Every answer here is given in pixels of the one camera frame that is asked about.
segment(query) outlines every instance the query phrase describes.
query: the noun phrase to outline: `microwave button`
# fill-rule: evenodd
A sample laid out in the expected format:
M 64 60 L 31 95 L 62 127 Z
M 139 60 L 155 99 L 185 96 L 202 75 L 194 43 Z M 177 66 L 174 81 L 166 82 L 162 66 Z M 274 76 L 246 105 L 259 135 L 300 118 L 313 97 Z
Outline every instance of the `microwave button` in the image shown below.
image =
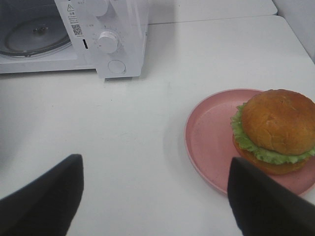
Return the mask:
M 118 36 L 111 31 L 104 31 L 99 35 L 97 40 L 98 48 L 105 53 L 117 51 L 120 41 Z
M 94 16 L 103 16 L 108 9 L 109 0 L 86 0 L 86 9 Z
M 108 69 L 115 74 L 124 74 L 126 71 L 126 66 L 120 60 L 111 60 L 108 63 Z

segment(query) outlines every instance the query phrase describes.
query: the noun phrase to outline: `hamburger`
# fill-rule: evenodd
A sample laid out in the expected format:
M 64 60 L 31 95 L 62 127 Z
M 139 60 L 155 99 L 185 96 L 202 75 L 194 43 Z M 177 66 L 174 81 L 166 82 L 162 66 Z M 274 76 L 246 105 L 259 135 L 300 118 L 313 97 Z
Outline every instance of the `hamburger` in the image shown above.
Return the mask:
M 315 103 L 285 90 L 268 90 L 237 107 L 231 118 L 239 154 L 267 174 L 301 169 L 315 155 Z

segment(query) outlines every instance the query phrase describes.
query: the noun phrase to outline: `qr code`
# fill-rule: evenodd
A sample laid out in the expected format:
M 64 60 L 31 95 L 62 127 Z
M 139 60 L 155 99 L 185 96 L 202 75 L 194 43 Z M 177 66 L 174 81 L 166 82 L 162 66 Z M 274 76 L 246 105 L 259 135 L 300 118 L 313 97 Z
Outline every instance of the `qr code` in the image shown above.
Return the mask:
M 75 35 L 83 35 L 80 25 L 71 25 Z

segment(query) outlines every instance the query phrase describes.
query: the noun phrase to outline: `white knob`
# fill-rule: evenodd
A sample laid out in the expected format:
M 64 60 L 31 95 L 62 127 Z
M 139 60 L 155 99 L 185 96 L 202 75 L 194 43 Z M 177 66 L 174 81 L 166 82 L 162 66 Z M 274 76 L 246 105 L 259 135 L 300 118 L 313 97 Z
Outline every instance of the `white knob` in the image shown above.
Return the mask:
M 86 0 L 85 7 L 94 16 L 103 16 L 108 9 L 109 0 Z
M 113 53 L 117 51 L 119 46 L 118 36 L 110 31 L 104 31 L 99 35 L 98 48 L 105 53 Z

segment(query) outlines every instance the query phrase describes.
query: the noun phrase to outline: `plate rim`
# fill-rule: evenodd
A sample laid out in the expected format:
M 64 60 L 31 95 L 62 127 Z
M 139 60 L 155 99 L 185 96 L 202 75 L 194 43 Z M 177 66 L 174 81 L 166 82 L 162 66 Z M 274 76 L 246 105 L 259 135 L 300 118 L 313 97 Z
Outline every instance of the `plate rim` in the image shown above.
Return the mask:
M 185 142 L 185 148 L 186 148 L 186 152 L 188 154 L 188 157 L 190 159 L 190 162 L 192 163 L 192 165 L 194 166 L 194 168 L 196 169 L 196 171 L 202 176 L 202 178 L 207 182 L 207 184 L 210 184 L 211 186 L 215 187 L 218 191 L 220 191 L 221 193 L 224 193 L 227 195 L 227 191 L 222 189 L 221 187 L 217 186 L 216 184 L 214 184 L 213 182 L 209 181 L 208 178 L 206 178 L 206 176 L 200 171 L 200 169 L 197 167 L 196 163 L 194 162 L 194 160 L 192 159 L 192 156 L 189 152 L 189 148 L 187 145 L 187 126 L 188 126 L 188 122 L 189 119 L 191 117 L 191 115 L 193 114 L 193 112 L 206 100 L 208 100 L 209 98 L 221 94 L 221 93 L 227 93 L 227 92 L 234 92 L 234 91 L 242 91 L 242 90 L 246 90 L 246 91 L 257 91 L 257 92 L 263 92 L 263 90 L 259 90 L 259 89 L 254 89 L 254 88 L 232 88 L 232 89 L 226 89 L 226 90 L 222 90 L 222 91 L 218 91 L 215 93 L 212 93 L 211 95 L 205 97 L 204 99 L 202 99 L 200 102 L 198 102 L 193 109 L 190 111 L 187 119 L 186 119 L 186 123 L 185 123 L 185 127 L 184 127 L 184 142 Z
M 242 90 L 246 90 L 246 91 L 257 91 L 257 92 L 264 92 L 264 90 L 260 90 L 260 89 L 254 89 L 254 88 L 233 88 L 233 89 L 226 89 L 226 90 L 222 90 L 219 92 L 215 92 L 207 97 L 205 97 L 204 99 L 202 99 L 200 102 L 198 102 L 193 109 L 191 110 L 191 112 L 189 113 L 187 119 L 186 119 L 186 123 L 185 123 L 185 127 L 184 127 L 184 142 L 185 142 L 185 148 L 186 148 L 186 152 L 188 154 L 188 157 L 190 159 L 191 164 L 194 166 L 195 170 L 201 175 L 201 177 L 204 179 L 204 181 L 208 184 L 211 185 L 212 187 L 214 187 L 217 191 L 219 191 L 220 193 L 223 193 L 224 195 L 227 196 L 227 190 L 222 189 L 221 187 L 219 187 L 217 184 L 214 184 L 212 181 L 210 181 L 203 173 L 202 171 L 197 167 L 195 161 L 192 159 L 192 156 L 189 152 L 189 148 L 187 145 L 187 126 L 189 124 L 189 119 L 191 117 L 191 115 L 193 114 L 193 112 L 206 100 L 208 100 L 209 98 L 221 94 L 221 93 L 227 93 L 227 92 L 234 92 L 234 91 L 242 91 Z M 309 191 L 311 191 L 313 189 L 313 187 L 315 186 L 315 181 L 312 183 L 312 185 L 310 185 L 309 187 L 307 187 L 303 192 L 301 193 L 295 193 L 296 195 L 302 197 L 304 196 L 306 193 L 308 193 Z

